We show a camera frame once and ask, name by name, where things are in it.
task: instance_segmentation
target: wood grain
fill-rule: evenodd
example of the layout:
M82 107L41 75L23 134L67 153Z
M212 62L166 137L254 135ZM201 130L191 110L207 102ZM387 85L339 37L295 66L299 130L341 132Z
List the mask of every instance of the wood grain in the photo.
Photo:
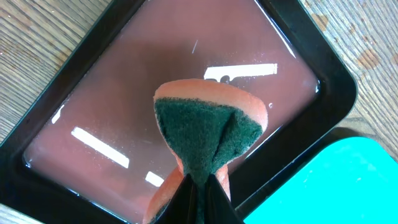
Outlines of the wood grain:
M398 160L398 1L300 1L358 82L356 106L339 126ZM0 142L109 2L0 0ZM0 206L4 220L24 222Z

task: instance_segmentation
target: pink liquid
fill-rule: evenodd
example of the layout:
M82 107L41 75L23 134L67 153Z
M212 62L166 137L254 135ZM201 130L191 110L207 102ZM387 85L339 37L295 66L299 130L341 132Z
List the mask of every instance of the pink liquid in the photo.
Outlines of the pink liquid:
M208 67L264 63L277 64L275 74L221 79L268 106L269 126L256 146L314 99L312 71L254 1L147 1L25 159L34 171L140 223L157 185L176 167L156 124L155 90L203 78Z

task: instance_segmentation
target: turquoise plastic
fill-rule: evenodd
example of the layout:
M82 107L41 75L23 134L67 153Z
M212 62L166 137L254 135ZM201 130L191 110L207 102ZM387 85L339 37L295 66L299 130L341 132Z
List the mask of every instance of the turquoise plastic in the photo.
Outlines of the turquoise plastic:
M252 212L250 223L398 223L398 164L375 141L348 138L315 156Z

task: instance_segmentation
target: turquoise lid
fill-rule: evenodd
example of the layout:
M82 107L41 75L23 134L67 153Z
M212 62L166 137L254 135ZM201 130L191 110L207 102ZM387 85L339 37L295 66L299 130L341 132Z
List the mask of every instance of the turquoise lid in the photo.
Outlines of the turquoise lid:
M398 164L371 139L340 140L315 156L244 222L398 223Z

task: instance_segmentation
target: black plastic container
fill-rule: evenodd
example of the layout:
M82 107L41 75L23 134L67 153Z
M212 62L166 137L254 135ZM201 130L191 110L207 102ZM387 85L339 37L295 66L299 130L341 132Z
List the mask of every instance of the black plastic container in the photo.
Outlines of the black plastic container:
M121 222L95 204L31 172L25 167L22 154L143 2L112 1L3 142L0 203L45 223ZM311 105L230 175L232 204L242 218L319 152L317 141L349 113L357 95L353 77L298 0L259 3L318 77L320 92Z

